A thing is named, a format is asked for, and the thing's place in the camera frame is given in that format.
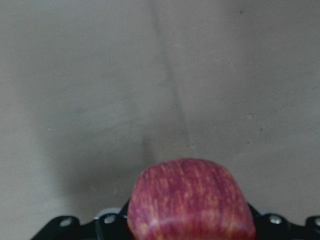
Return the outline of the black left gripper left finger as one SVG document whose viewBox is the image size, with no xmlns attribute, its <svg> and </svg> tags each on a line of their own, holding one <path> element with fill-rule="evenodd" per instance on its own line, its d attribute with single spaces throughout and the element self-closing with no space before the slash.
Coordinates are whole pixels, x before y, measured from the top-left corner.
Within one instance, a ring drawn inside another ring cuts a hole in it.
<svg viewBox="0 0 320 240">
<path fill-rule="evenodd" d="M 71 215 L 61 215 L 47 222 L 33 240 L 129 240 L 127 224 L 129 202 L 121 208 L 106 208 L 92 221 L 81 224 Z"/>
</svg>

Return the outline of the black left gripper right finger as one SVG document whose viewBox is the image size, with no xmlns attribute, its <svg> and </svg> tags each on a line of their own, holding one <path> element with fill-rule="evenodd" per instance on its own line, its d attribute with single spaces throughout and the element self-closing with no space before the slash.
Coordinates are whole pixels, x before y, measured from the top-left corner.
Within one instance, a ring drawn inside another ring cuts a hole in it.
<svg viewBox="0 0 320 240">
<path fill-rule="evenodd" d="M 295 224 L 280 214 L 261 213 L 248 204 L 254 222 L 251 240 L 318 240 L 320 238 L 320 216 L 312 215 L 304 224 Z"/>
</svg>

